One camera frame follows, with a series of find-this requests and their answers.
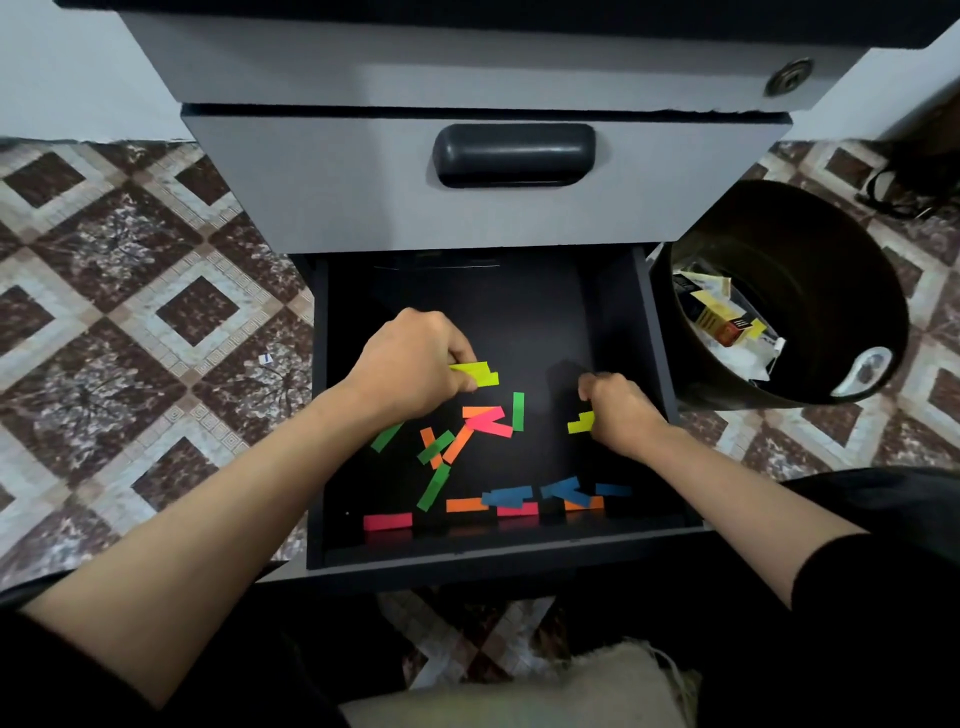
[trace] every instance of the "pink paper strip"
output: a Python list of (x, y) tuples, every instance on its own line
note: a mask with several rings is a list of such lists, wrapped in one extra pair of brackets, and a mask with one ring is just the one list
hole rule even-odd
[(480, 429), (474, 425), (474, 423), (491, 423), (494, 420), (500, 420), (506, 417), (506, 414), (503, 411), (503, 407), (492, 407), (491, 409), (484, 412), (482, 415), (477, 415), (476, 417), (471, 417), (467, 420), (467, 427), (470, 429)]
[(514, 429), (509, 425), (501, 425), (500, 423), (475, 423), (473, 420), (479, 420), (479, 417), (474, 417), (472, 420), (467, 420), (467, 427), (474, 429), (477, 432), (486, 432), (488, 435), (499, 435), (500, 437), (513, 437)]
[(522, 508), (503, 508), (498, 507), (496, 509), (496, 515), (503, 516), (537, 516), (540, 514), (540, 509), (536, 503), (524, 503)]
[(387, 516), (364, 516), (365, 531), (389, 531), (392, 528), (410, 528), (414, 524), (412, 513), (392, 513)]

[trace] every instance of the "white wall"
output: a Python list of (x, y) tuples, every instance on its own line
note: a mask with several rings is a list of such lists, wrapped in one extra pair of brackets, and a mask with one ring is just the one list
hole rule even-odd
[(53, 0), (0, 0), (0, 136), (191, 138), (120, 18)]
[[(872, 50), (790, 139), (879, 139), (960, 79), (960, 21), (919, 51)], [(0, 0), (0, 136), (184, 139), (180, 107), (120, 19)]]

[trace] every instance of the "person's left hand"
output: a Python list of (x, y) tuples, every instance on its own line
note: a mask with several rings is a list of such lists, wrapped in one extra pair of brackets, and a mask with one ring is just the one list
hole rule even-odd
[(390, 425), (421, 417), (458, 392), (473, 392), (476, 379), (449, 368), (474, 362), (466, 336), (440, 311), (404, 308), (364, 347), (344, 384), (382, 408)]

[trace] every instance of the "forearm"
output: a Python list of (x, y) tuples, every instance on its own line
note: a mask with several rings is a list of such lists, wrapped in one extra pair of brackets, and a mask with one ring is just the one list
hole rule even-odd
[(645, 462), (790, 606), (794, 580), (820, 546), (859, 526), (665, 425), (637, 438)]
[(372, 407), (328, 390), (25, 612), (162, 705), (326, 481), (385, 426)]

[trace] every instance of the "beige cloth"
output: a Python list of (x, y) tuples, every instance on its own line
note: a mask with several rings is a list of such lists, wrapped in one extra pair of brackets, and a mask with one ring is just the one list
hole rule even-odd
[(557, 677), (397, 692), (341, 707), (353, 728), (684, 728), (648, 649), (623, 643), (574, 660)]

